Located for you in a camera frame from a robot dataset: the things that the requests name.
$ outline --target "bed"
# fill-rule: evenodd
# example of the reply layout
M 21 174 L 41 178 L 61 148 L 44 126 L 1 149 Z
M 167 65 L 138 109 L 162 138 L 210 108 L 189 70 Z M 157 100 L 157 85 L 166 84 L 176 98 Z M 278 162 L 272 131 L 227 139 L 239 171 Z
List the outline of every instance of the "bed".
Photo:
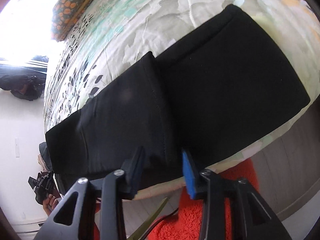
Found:
M 61 42 L 60 55 L 49 61 L 45 131 L 81 109 L 148 51 L 158 56 L 228 4 L 244 10 L 276 42 L 311 104 L 320 93 L 320 24 L 304 0 L 94 0 Z M 309 105 L 270 134 L 209 168 L 221 172 L 253 156 L 289 130 Z M 183 185 L 183 178 L 176 179 L 141 190 L 136 198 Z

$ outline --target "black fabric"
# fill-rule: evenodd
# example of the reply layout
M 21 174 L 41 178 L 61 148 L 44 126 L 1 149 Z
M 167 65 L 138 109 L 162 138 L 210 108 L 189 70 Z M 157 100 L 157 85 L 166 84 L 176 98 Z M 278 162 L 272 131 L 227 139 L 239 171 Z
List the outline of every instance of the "black fabric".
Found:
M 234 5 L 156 61 L 180 145 L 200 168 L 259 140 L 310 102 L 280 48 Z
M 167 181 L 167 174 L 181 175 L 180 169 L 171 169 L 178 164 L 173 122 L 153 73 L 154 61 L 147 53 L 46 133 L 55 173 L 67 174 L 70 181 L 105 176 L 143 145 L 148 156 L 143 176 L 156 172 L 152 183 L 161 183 Z M 148 178 L 143 181 L 143 187 L 150 186 Z
M 0 88 L 10 90 L 12 95 L 19 99 L 33 101 L 38 99 L 45 86 L 45 79 L 30 76 L 26 74 L 10 75 L 6 74 L 0 77 Z
M 48 167 L 48 171 L 52 171 L 50 155 L 49 155 L 49 151 L 48 151 L 48 147 L 47 147 L 46 142 L 39 144 L 39 152 L 40 152 L 42 159 L 44 160 L 45 164 Z
M 181 176 L 181 147 L 190 149 L 199 168 L 209 166 L 309 102 L 279 47 L 231 5 L 156 59 L 146 54 L 49 130 L 46 140 L 66 190 L 79 177 L 120 168 L 137 146 L 145 146 L 142 189 Z

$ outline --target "window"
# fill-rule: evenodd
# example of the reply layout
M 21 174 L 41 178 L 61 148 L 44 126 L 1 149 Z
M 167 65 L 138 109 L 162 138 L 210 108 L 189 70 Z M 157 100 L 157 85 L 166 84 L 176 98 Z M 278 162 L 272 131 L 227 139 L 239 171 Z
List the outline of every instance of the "window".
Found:
M 10 1 L 0 14 L 0 58 L 24 63 L 36 55 L 49 56 L 52 9 L 58 0 Z

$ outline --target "black cable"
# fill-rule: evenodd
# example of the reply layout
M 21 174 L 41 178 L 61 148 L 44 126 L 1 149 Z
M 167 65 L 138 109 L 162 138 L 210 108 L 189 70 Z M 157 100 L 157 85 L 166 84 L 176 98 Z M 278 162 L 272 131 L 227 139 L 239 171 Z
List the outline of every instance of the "black cable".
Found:
M 151 233 L 151 231 L 163 220 L 167 219 L 168 217 L 173 216 L 179 208 L 177 208 L 175 211 L 173 211 L 171 214 L 159 219 L 157 222 L 155 222 L 145 233 L 144 235 L 140 238 L 140 240 L 145 240 L 147 238 L 147 236 Z

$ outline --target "orange floral pillow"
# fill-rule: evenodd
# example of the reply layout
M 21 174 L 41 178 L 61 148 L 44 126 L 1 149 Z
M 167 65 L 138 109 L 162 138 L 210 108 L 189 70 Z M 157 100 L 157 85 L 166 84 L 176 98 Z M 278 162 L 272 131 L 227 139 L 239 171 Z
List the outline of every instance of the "orange floral pillow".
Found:
M 53 8 L 51 37 L 63 41 L 93 0 L 59 0 Z

